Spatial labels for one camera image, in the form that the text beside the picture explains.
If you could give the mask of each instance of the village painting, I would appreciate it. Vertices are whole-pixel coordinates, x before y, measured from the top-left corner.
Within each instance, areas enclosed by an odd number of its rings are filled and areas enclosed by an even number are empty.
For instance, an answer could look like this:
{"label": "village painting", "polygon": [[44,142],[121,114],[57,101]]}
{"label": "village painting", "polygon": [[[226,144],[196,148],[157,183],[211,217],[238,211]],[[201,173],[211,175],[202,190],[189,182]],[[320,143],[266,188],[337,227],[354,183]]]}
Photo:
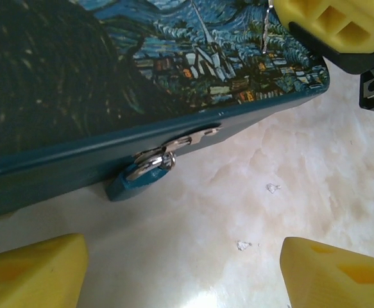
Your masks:
{"label": "village painting", "polygon": [[267,7],[266,0],[0,1],[0,156],[322,93],[329,82],[322,57],[274,13],[262,54]]}
{"label": "village painting", "polygon": [[201,110],[328,82],[322,58],[290,36],[275,15],[267,54],[261,53],[265,13],[259,0],[122,0],[106,1],[94,14],[147,82]]}

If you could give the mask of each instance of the metal clip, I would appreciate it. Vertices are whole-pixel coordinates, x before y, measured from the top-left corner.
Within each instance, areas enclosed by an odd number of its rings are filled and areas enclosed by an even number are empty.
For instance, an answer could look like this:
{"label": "metal clip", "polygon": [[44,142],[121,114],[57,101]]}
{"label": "metal clip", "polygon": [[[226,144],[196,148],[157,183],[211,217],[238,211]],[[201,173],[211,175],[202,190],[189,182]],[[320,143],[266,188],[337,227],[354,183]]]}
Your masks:
{"label": "metal clip", "polygon": [[264,19],[264,33],[262,34],[262,54],[266,54],[266,49],[268,45],[268,29],[269,29],[269,13],[274,8],[273,0],[268,0],[268,9],[266,10],[266,15]]}
{"label": "metal clip", "polygon": [[204,136],[213,136],[219,132],[220,128],[209,128],[208,130],[200,130],[199,132],[186,135],[184,137],[175,139],[173,141],[165,143],[162,147],[165,152],[172,152],[183,148],[184,146],[190,146],[192,144],[200,143]]}
{"label": "metal clip", "polygon": [[213,136],[219,132],[220,129],[221,128],[209,128],[206,130],[200,130],[167,142],[159,148],[137,154],[134,162],[134,164],[137,165],[137,168],[127,175],[126,179],[128,181],[134,181],[140,176],[145,175],[147,172],[158,167],[167,171],[171,170],[175,167],[176,155],[174,154],[174,151],[183,148],[184,146],[197,144],[204,136]]}

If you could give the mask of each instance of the yellow 3d printed part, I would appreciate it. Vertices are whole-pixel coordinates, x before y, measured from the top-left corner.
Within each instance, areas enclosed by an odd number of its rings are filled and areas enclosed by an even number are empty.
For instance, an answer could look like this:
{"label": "yellow 3d printed part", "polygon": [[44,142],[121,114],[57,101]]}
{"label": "yellow 3d printed part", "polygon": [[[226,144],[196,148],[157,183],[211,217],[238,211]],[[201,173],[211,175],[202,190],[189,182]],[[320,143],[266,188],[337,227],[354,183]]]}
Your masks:
{"label": "yellow 3d printed part", "polygon": [[76,307],[87,264],[80,234],[0,253],[0,308]]}
{"label": "yellow 3d printed part", "polygon": [[374,308],[374,258],[288,237],[281,271],[292,308]]}
{"label": "yellow 3d printed part", "polygon": [[339,53],[374,53],[374,0],[274,0],[281,23],[295,22]]}

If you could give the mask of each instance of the marble countertop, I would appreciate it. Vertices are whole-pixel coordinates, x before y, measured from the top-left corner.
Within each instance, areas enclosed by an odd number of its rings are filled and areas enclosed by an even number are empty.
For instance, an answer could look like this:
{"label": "marble countertop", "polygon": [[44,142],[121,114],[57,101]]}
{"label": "marble countertop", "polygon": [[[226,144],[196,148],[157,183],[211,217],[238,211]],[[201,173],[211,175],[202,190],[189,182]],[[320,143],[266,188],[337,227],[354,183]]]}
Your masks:
{"label": "marble countertop", "polygon": [[374,256],[374,112],[359,77],[329,66],[326,94],[179,157],[136,198],[95,185],[0,218],[0,252],[85,234],[78,308],[286,308],[285,237]]}

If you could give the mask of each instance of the debris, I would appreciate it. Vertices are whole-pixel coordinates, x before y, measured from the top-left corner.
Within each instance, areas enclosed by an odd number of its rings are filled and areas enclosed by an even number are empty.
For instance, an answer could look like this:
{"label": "debris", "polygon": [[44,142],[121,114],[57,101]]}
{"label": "debris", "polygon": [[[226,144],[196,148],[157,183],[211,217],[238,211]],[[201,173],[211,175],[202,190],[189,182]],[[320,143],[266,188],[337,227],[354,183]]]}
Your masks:
{"label": "debris", "polygon": [[0,114],[0,123],[3,123],[6,120],[6,114],[1,113]]}
{"label": "debris", "polygon": [[281,189],[280,185],[274,185],[272,183],[267,184],[266,189],[271,193],[275,193],[275,191]]}
{"label": "debris", "polygon": [[243,252],[248,247],[252,246],[252,243],[237,241],[237,248],[240,252]]}

